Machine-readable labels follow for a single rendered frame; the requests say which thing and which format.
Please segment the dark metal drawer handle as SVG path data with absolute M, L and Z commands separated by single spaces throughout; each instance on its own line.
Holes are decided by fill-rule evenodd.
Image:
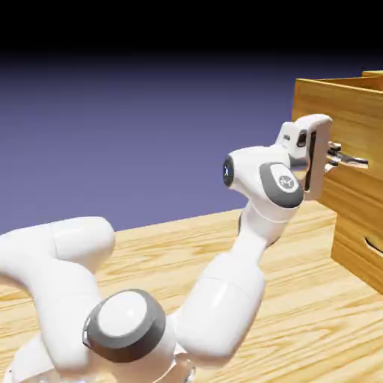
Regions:
M 368 168 L 369 162 L 367 159 L 362 159 L 355 156 L 349 156 L 339 150 L 328 150 L 329 163 L 334 166 L 339 164 L 352 166 L 355 168 Z

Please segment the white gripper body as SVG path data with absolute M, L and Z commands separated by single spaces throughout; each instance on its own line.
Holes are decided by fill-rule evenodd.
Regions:
M 307 131 L 310 168 L 304 178 L 305 200 L 317 200 L 321 196 L 332 122 L 326 114 L 310 114 L 295 121 L 300 130 Z

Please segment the light wood closed drawer front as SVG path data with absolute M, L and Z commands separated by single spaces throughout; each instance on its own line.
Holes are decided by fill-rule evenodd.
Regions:
M 383 257 L 366 246 L 365 236 L 383 250 L 383 229 L 339 215 L 331 258 L 383 295 Z

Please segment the light wood cabinet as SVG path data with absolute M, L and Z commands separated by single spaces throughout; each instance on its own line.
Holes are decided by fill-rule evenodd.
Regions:
M 358 125 L 345 129 L 342 148 L 367 159 L 368 168 L 341 164 L 328 177 L 328 205 L 345 218 L 383 229 L 383 70 L 363 72 L 373 86 L 367 91 L 372 104 L 357 113 Z

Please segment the light wood pulled drawer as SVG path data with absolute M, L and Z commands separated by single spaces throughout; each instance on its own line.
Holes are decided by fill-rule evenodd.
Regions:
M 383 240 L 383 91 L 372 78 L 296 79 L 292 118 L 314 113 L 331 116 L 330 140 L 345 154 L 368 161 L 328 172 L 319 201 Z

